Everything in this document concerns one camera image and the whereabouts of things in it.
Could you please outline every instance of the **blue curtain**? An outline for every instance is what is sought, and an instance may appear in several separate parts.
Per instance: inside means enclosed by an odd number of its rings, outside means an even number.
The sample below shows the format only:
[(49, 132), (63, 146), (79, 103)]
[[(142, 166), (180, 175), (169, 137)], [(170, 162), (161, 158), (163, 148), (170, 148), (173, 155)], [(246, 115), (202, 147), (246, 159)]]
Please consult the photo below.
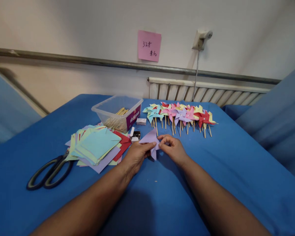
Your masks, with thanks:
[(0, 144), (41, 116), (0, 75)]
[(295, 175), (295, 70), (236, 123)]

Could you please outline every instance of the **black scissors handle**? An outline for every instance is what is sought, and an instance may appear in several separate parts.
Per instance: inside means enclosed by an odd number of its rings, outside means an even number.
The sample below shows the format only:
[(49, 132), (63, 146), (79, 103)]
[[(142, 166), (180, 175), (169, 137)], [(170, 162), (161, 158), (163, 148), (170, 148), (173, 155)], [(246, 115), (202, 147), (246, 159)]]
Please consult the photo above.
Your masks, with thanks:
[[(51, 183), (53, 178), (58, 174), (58, 172), (62, 169), (63, 165), (65, 164), (66, 156), (67, 155), (58, 156), (57, 158), (55, 158), (55, 159), (47, 162), (45, 165), (43, 165), (30, 178), (29, 182), (26, 185), (26, 189), (27, 190), (36, 190), (41, 187), (49, 189), (49, 188), (54, 188), (54, 187), (58, 186), (68, 176), (68, 174), (70, 173), (72, 166), (73, 166), (74, 161), (68, 161), (69, 165), (68, 165), (68, 168), (67, 168), (66, 172), (64, 173), (64, 175), (56, 182)], [(50, 166), (52, 164), (53, 164), (53, 166), (50, 168), (50, 170), (47, 172), (47, 174), (44, 176), (44, 178), (41, 180), (41, 182), (39, 182), (38, 184), (35, 185), (34, 183), (35, 183), (36, 178), (42, 173), (42, 171), (44, 169), (46, 169), (48, 166)]]

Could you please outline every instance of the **plastic storage box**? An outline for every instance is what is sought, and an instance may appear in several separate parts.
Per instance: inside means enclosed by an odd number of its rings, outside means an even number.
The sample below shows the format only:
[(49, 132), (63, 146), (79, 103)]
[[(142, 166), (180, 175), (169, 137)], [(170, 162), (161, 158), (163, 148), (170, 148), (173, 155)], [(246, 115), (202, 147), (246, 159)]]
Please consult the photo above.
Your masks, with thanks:
[[(140, 117), (142, 102), (142, 98), (115, 95), (93, 106), (92, 111), (97, 113), (105, 126), (126, 133)], [(122, 108), (128, 111), (123, 115), (117, 115)]]

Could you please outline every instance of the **radiator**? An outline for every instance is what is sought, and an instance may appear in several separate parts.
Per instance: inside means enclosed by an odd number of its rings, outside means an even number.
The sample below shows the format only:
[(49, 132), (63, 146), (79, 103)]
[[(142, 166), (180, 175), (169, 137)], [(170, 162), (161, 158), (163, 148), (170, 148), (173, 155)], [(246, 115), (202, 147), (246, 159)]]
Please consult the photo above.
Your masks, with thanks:
[[(149, 98), (161, 100), (185, 100), (191, 102), (194, 82), (149, 77)], [(253, 105), (265, 93), (267, 88), (226, 85), (219, 83), (196, 82), (195, 102), (212, 102), (222, 107), (224, 105)]]

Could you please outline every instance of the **human hand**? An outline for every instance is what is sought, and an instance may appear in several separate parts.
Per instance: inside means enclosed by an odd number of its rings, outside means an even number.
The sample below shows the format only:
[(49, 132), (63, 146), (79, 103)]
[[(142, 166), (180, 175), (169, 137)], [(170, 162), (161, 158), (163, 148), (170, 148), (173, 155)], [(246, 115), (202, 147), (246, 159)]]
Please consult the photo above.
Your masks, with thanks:
[(132, 143), (121, 163), (125, 164), (127, 168), (130, 168), (131, 173), (135, 175), (139, 171), (144, 159), (151, 155), (150, 150), (155, 145), (156, 142), (142, 144), (136, 141)]
[(169, 155), (179, 167), (182, 167), (185, 164), (185, 161), (190, 158), (179, 139), (176, 139), (169, 134), (160, 135), (157, 139), (162, 140), (159, 144), (160, 149)]

